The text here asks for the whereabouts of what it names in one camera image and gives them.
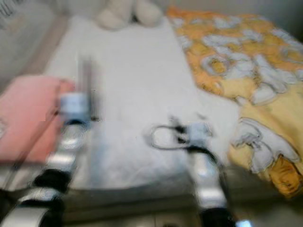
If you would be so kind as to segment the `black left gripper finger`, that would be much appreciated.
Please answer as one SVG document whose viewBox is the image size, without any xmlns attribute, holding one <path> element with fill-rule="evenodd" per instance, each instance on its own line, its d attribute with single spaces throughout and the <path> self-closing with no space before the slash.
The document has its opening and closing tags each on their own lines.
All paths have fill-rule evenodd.
<svg viewBox="0 0 303 227">
<path fill-rule="evenodd" d="M 88 93 L 88 58 L 80 58 L 80 92 Z"/>
<path fill-rule="evenodd" d="M 94 59 L 89 57 L 89 110 L 91 119 L 100 118 L 97 94 L 96 65 Z"/>
</svg>

